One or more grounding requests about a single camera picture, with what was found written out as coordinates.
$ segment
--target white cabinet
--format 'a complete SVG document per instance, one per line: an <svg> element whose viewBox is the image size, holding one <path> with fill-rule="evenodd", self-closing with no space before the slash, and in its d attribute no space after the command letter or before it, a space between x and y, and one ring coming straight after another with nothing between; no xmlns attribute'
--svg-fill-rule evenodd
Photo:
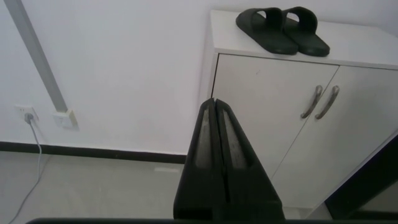
<svg viewBox="0 0 398 224"><path fill-rule="evenodd" d="M325 89L337 68L220 55L213 97L232 107L269 177L304 125L300 115L312 104L317 86Z"/></svg>
<svg viewBox="0 0 398 224"><path fill-rule="evenodd" d="M326 199L398 128L398 71L341 66L297 136L272 183L291 207ZM332 88L336 100L321 119Z"/></svg>
<svg viewBox="0 0 398 224"><path fill-rule="evenodd" d="M329 56L276 55L235 25L238 14L211 12L199 102L232 107L283 206L315 208L397 134L398 39L319 22Z"/></svg>

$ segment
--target black slipper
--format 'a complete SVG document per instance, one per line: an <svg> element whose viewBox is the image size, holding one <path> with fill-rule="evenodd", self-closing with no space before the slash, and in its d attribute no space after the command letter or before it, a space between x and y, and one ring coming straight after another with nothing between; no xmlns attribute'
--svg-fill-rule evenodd
<svg viewBox="0 0 398 224"><path fill-rule="evenodd" d="M257 13L261 11L266 18ZM248 9L239 14L236 25L269 52L293 55L298 46L282 33L283 20L282 11L275 7Z"/></svg>
<svg viewBox="0 0 398 224"><path fill-rule="evenodd" d="M318 20L312 11L304 7L293 7L282 13L285 19L284 33L298 45L299 52L317 57L329 54L329 46L315 34ZM296 14L298 22L287 18L288 13Z"/></svg>

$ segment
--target white cable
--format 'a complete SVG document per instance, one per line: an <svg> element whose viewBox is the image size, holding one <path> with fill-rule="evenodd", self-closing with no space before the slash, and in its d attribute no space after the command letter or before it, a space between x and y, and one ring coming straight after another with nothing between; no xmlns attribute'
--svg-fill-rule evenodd
<svg viewBox="0 0 398 224"><path fill-rule="evenodd" d="M17 211L17 213L15 214L14 218L12 218L12 220L11 220L8 224L11 224L11 223L18 217L19 212L21 211L22 207L24 206L24 204L25 204L27 198L29 197L30 193L32 193L32 191L35 189L35 187L37 186L37 184L38 184L39 181L40 181L40 176L41 176L41 174L40 174L40 159L41 159L41 157L42 157L42 146L40 146L39 140L37 140L37 136L36 136L35 129L33 128L32 123L31 123L31 120L32 120L32 119L33 119L33 115L31 115L31 114L28 114L28 115L25 114L25 121L26 121L26 123L29 124L30 128L32 129L32 132L33 132L33 135L34 135L34 137L35 137L37 146L39 147L39 158L38 158L38 160L37 160L37 180L36 180L35 185L33 185L33 187L31 188L31 190L29 191L29 193L25 196L25 198L24 198L24 200L22 201L21 205L19 206L18 211Z"/></svg>

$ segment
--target cabinet handle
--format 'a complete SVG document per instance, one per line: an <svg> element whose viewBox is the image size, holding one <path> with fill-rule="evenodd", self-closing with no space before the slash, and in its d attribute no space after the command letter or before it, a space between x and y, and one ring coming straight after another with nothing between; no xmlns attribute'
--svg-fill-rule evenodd
<svg viewBox="0 0 398 224"><path fill-rule="evenodd" d="M336 99L339 91L340 91L340 87L339 86L334 86L331 89L331 97L329 99L328 104L325 106L325 108L323 109L323 111L321 113L318 113L317 115L315 115L315 119L323 118L323 116L326 114L326 112L328 112L328 110L330 109L330 107L333 104L333 102L335 102L335 99Z"/></svg>
<svg viewBox="0 0 398 224"><path fill-rule="evenodd" d="M311 106L308 108L308 110L300 115L301 118L307 118L312 113L313 109L315 108L319 99L321 98L322 90L323 90L322 86L317 85L315 89L315 98L313 99L313 102Z"/></svg>

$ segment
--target wall outlet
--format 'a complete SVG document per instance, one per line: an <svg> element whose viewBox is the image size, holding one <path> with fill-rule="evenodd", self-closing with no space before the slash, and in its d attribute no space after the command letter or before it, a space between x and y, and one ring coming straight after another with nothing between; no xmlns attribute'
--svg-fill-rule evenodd
<svg viewBox="0 0 398 224"><path fill-rule="evenodd" d="M25 114L26 113L31 113L33 115L33 119L35 121L39 120L39 117L37 116L36 112L33 110L33 106L22 106L22 105L15 105L15 110L17 111L18 116L25 120Z"/></svg>
<svg viewBox="0 0 398 224"><path fill-rule="evenodd" d="M58 127L73 128L77 126L77 120L73 110L68 110L64 113L54 112L53 117Z"/></svg>

